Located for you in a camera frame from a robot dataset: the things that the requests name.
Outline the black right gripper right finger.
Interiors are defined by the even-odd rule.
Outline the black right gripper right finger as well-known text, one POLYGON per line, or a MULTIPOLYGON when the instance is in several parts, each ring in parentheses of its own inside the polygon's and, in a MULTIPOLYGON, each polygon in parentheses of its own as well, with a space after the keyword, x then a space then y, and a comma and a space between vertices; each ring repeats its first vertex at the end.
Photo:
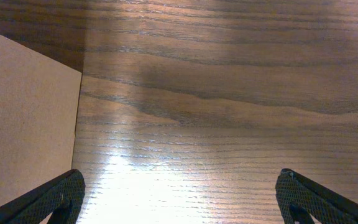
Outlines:
POLYGON ((275 190, 285 224, 358 224, 358 203, 294 170, 281 170, 275 190))

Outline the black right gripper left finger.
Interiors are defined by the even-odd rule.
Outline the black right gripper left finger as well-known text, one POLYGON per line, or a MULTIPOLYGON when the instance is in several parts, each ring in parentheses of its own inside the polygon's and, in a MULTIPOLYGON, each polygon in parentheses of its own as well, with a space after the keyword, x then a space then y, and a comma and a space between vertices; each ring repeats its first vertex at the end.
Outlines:
POLYGON ((0 224, 75 224, 85 196, 85 181, 77 169, 59 175, 0 206, 0 224))

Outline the brown cardboard box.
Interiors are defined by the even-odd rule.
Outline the brown cardboard box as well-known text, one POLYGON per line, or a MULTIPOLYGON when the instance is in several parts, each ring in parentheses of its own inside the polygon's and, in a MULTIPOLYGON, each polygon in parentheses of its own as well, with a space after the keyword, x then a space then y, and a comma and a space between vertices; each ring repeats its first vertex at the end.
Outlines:
POLYGON ((0 35, 0 206, 71 168, 80 82, 0 35))

